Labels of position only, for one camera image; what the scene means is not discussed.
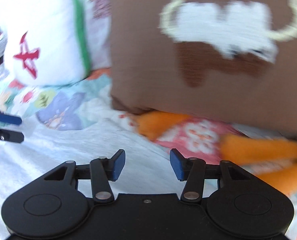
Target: blue gripper pad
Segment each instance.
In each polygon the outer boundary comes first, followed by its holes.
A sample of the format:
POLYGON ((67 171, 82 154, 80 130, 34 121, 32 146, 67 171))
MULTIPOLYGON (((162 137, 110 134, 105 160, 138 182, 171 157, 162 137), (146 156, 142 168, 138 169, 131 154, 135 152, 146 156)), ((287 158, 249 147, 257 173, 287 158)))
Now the blue gripper pad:
POLYGON ((179 181, 184 181, 184 171, 182 168, 182 163, 172 150, 170 151, 170 163, 177 179, 179 181))
POLYGON ((115 160, 113 168, 113 180, 117 180, 125 165, 125 151, 115 160))
POLYGON ((20 125, 22 119, 19 116, 0 114, 0 122, 20 125))

